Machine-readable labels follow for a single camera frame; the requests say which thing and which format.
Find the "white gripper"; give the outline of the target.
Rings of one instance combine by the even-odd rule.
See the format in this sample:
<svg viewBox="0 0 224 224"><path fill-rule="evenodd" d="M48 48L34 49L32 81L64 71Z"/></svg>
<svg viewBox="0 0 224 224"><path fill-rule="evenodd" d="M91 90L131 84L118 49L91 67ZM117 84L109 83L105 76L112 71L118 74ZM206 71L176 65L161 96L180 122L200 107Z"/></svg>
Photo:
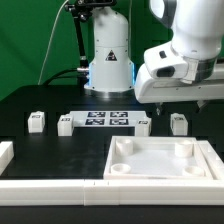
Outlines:
<svg viewBox="0 0 224 224"><path fill-rule="evenodd" d="M164 102L198 101L201 111L208 104L206 100L224 99L224 63L216 64L209 78L191 85L178 79L154 79L142 65L137 74L135 96L140 103L155 103L158 116Z"/></svg>

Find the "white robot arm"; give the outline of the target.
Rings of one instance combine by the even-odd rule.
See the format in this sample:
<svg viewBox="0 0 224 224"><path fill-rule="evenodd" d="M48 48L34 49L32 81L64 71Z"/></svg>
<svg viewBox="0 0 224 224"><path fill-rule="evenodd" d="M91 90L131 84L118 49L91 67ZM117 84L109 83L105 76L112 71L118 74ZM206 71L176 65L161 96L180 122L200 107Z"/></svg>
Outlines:
<svg viewBox="0 0 224 224"><path fill-rule="evenodd" d="M85 91L129 91L138 102L224 99L224 0L141 0L129 25L109 7L93 11L94 59Z"/></svg>

